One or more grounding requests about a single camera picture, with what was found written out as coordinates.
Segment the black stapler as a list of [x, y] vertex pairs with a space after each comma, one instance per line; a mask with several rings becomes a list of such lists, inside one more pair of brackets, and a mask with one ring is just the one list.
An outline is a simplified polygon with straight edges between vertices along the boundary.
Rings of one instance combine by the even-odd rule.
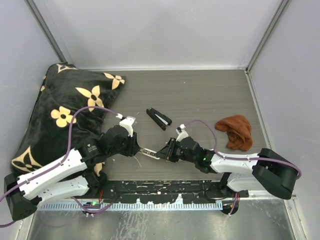
[[152, 107], [147, 108], [146, 113], [163, 131], [167, 129], [167, 126], [172, 124], [172, 120], [169, 117]]

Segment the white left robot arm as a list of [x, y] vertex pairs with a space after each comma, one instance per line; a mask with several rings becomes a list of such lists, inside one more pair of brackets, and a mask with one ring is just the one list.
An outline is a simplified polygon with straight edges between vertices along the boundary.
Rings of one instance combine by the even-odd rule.
[[133, 130], [136, 119], [121, 117], [118, 125], [98, 138], [87, 138], [59, 159], [27, 174], [4, 178], [4, 194], [13, 221], [25, 219], [41, 206], [59, 199], [86, 195], [95, 198], [100, 182], [94, 170], [117, 154], [132, 157], [140, 147]]

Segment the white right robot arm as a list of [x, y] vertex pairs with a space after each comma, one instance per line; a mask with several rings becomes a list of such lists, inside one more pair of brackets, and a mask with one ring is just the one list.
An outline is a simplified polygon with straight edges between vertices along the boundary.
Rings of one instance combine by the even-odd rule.
[[267, 191], [289, 200], [292, 197], [298, 168], [268, 148], [259, 153], [229, 154], [200, 146], [186, 131], [184, 124], [176, 128], [177, 137], [171, 138], [155, 156], [172, 163], [186, 161], [205, 174], [223, 174], [219, 191], [231, 197], [241, 191]]

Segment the black floral cushion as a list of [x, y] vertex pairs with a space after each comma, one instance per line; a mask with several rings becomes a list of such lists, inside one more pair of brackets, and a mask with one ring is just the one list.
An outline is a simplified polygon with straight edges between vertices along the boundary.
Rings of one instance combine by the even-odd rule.
[[31, 117], [11, 160], [15, 177], [63, 157], [69, 128], [71, 147], [99, 137], [106, 116], [125, 86], [126, 77], [79, 69], [65, 62], [51, 65], [44, 77]]

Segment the orange brown cloth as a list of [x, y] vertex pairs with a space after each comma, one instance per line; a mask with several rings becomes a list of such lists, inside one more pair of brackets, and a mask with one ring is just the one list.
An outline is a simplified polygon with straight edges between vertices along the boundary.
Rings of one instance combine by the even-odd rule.
[[215, 129], [226, 132], [228, 136], [227, 148], [248, 151], [253, 146], [252, 126], [247, 118], [241, 114], [229, 116], [219, 120]]

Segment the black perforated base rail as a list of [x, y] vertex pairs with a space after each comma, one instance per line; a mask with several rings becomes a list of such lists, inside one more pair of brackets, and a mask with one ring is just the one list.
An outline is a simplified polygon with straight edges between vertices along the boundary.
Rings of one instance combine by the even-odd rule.
[[184, 204], [215, 203], [233, 198], [235, 192], [212, 180], [109, 180], [93, 193], [77, 195], [77, 199], [97, 199], [104, 203], [173, 204], [182, 197]]

